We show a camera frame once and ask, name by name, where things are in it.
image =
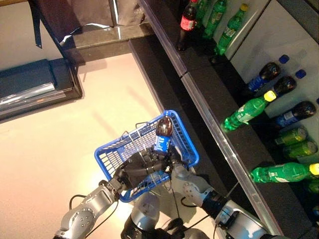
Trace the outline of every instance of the green bottle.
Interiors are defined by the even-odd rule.
[[[246,104],[225,119],[222,127],[225,130],[235,130],[244,123],[248,124],[249,120],[260,115],[268,102],[273,101],[275,98],[276,94],[273,91],[267,91],[263,96],[247,101]]]
[[[313,155],[317,151],[318,147],[316,143],[311,141],[303,141],[283,148],[285,158],[292,159]]]
[[[243,15],[248,10],[246,4],[241,4],[239,11],[227,23],[227,26],[221,35],[217,46],[214,49],[216,55],[223,55],[227,49],[228,44],[234,38],[236,32],[241,27],[243,22]]]
[[[210,5],[211,0],[199,0],[197,4],[197,14],[196,14],[196,27],[200,28],[203,23],[202,20],[205,16],[205,13]]]
[[[285,163],[270,167],[255,168],[251,172],[253,181],[256,183],[298,182],[311,175],[319,175],[319,163],[311,165]]]
[[[203,38],[211,39],[213,37],[214,31],[220,23],[221,17],[226,11],[226,5],[227,0],[217,0],[217,2],[214,4],[213,10],[207,23],[207,27],[203,33]]]
[[[304,127],[294,128],[289,131],[280,133],[275,139],[276,145],[284,144],[286,146],[304,141],[308,136],[308,132]]]
[[[319,194],[319,178],[307,180],[304,186],[307,191]]]

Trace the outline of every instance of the yellow bottle cap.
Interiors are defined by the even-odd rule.
[[[247,11],[248,10],[248,5],[243,3],[243,4],[241,4],[240,9],[242,11]]]
[[[273,101],[276,98],[276,94],[273,91],[267,91],[264,94],[264,99],[267,100],[268,102]]]
[[[319,175],[319,163],[311,164],[309,170],[313,175]]]

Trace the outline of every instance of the floor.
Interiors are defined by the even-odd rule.
[[[52,238],[68,211],[70,198],[94,190],[104,174],[94,150],[131,131],[135,123],[160,114],[131,54],[88,62],[79,68],[83,99],[43,109],[0,124],[0,235],[2,239]],[[157,227],[176,217],[171,194]],[[73,205],[80,202],[75,199]],[[110,207],[99,220],[114,209]],[[190,226],[205,212],[182,208]],[[115,213],[90,235],[91,239],[119,239],[133,204],[119,204]],[[207,218],[196,228],[213,238]]]

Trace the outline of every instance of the dark soda bottle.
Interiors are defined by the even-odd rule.
[[[283,76],[277,81],[277,83],[272,87],[272,91],[275,92],[277,98],[282,95],[289,93],[297,87],[297,82],[291,76]]]
[[[165,111],[164,116],[156,125],[156,140],[154,150],[157,152],[167,153],[172,134],[173,123],[168,116],[168,111]]]
[[[196,4],[197,0],[190,0],[190,3],[186,6],[183,16],[180,21],[180,33],[177,41],[177,49],[184,51],[187,48],[187,34],[193,31],[196,24]]]
[[[265,84],[276,78],[280,74],[280,66],[289,61],[289,56],[282,55],[278,62],[267,63],[259,72],[258,76],[252,79],[242,91],[242,95],[246,97],[253,97]]]
[[[270,119],[270,127],[280,130],[300,120],[309,118],[317,112],[310,101],[302,101],[285,113]]]

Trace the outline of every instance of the black shelf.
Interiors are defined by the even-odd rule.
[[[252,182],[249,176],[252,169],[265,162],[274,164],[271,155],[252,127],[241,127],[228,134],[220,128],[224,119],[238,109],[238,104],[241,104],[240,97],[236,94],[237,86],[243,85],[243,82],[238,74],[229,73],[223,79],[219,76],[223,71],[234,70],[231,63],[224,61],[212,67],[209,58],[214,43],[206,45],[196,36],[191,36],[190,47],[186,51],[178,52],[175,43],[179,34],[179,24],[175,10],[172,10],[171,4],[168,4],[171,1],[140,0],[139,2],[175,71],[181,77],[200,116],[259,218],[274,235],[309,238],[312,231],[310,230],[310,234],[307,235],[305,232],[312,228],[311,221],[288,184]],[[226,172],[218,171],[218,173],[222,175]]]

